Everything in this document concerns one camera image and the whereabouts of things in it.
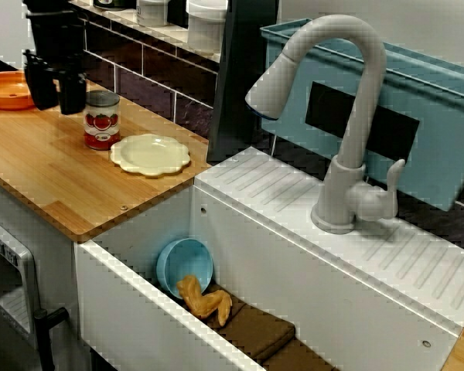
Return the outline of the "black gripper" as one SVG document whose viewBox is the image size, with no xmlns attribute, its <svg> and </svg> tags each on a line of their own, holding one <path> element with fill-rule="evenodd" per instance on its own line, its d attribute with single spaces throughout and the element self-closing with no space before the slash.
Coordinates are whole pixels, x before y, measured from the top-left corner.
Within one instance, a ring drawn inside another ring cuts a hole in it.
<svg viewBox="0 0 464 371">
<path fill-rule="evenodd" d="M 63 115 L 82 112 L 87 86 L 82 64 L 84 21 L 77 12 L 27 12 L 26 18 L 34 40 L 34 50 L 24 52 L 33 103 L 39 110 L 60 103 Z M 58 96 L 53 80 L 59 81 Z"/>
</svg>

